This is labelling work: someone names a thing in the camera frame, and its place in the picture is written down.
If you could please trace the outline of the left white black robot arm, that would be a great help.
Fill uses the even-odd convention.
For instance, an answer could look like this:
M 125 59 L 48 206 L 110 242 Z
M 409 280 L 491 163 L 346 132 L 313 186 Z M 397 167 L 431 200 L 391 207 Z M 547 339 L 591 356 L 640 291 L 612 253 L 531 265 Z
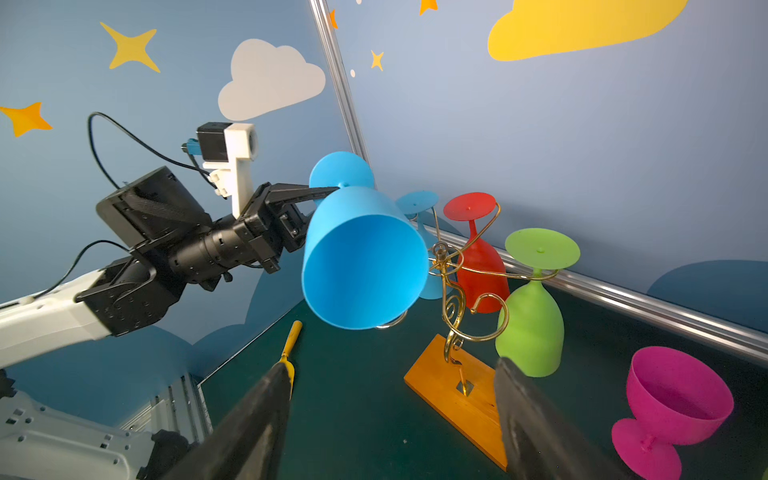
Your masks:
M 169 169 L 142 176 L 97 205 L 123 258 L 2 306 L 2 365 L 152 325 L 186 286 L 212 291 L 236 267 L 276 272 L 282 253 L 305 244 L 310 219 L 299 204 L 329 194 L 265 183 L 241 216 L 213 220 Z M 172 429 L 132 432 L 65 414 L 1 380 L 5 479 L 158 479 L 196 444 Z

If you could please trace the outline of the blue wine glass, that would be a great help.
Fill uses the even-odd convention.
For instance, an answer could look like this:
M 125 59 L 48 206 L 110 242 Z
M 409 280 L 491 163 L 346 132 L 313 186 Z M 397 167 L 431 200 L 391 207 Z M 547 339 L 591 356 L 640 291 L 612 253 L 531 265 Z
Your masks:
M 428 251 L 428 275 L 426 284 L 420 294 L 425 300 L 436 300 L 442 297 L 442 279 L 434 265 L 434 253 L 432 247 L 437 243 L 437 238 L 429 233 L 421 218 L 422 213 L 434 213 L 434 207 L 438 203 L 438 195 L 432 191 L 415 191 L 398 198 L 395 203 L 408 220 L 417 222 L 417 231 L 422 237 Z
M 302 290 L 324 322 L 346 330 L 402 321 L 428 277 L 427 247 L 396 203 L 376 190 L 368 163 L 339 151 L 313 168 L 309 185 L 332 188 L 313 212 Z

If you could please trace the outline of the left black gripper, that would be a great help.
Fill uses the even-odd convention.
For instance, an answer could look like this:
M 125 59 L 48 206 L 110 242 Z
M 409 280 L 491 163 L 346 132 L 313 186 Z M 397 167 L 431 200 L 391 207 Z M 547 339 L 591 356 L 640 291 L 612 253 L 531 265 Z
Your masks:
M 257 263 L 267 273 L 276 273 L 283 251 L 295 252 L 306 242 L 310 217 L 297 204 L 322 201 L 338 190 L 337 186 L 260 185 L 236 222 L 238 235 L 253 250 L 246 263 Z

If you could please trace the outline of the pink wine glass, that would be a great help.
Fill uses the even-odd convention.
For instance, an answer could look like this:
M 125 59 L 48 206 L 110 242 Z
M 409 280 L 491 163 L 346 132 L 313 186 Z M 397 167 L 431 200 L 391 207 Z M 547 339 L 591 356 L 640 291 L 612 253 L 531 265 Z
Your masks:
M 611 440 L 624 464 L 643 479 L 679 479 L 675 447 L 710 438 L 734 410 L 730 388 L 713 369 L 662 346 L 634 353 L 626 397 L 632 416 L 612 426 Z

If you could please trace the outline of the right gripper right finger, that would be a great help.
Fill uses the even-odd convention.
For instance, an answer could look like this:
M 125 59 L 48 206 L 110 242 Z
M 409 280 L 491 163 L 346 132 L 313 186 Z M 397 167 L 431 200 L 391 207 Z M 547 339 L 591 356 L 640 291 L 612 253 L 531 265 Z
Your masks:
M 495 367 L 494 392 L 511 479 L 628 479 L 508 358 Z

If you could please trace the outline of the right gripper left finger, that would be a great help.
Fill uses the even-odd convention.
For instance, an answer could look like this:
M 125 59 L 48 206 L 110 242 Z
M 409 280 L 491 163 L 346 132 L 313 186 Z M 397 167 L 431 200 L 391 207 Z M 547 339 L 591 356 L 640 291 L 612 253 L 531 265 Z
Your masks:
M 291 381 L 275 364 L 166 479 L 275 479 L 287 434 Z

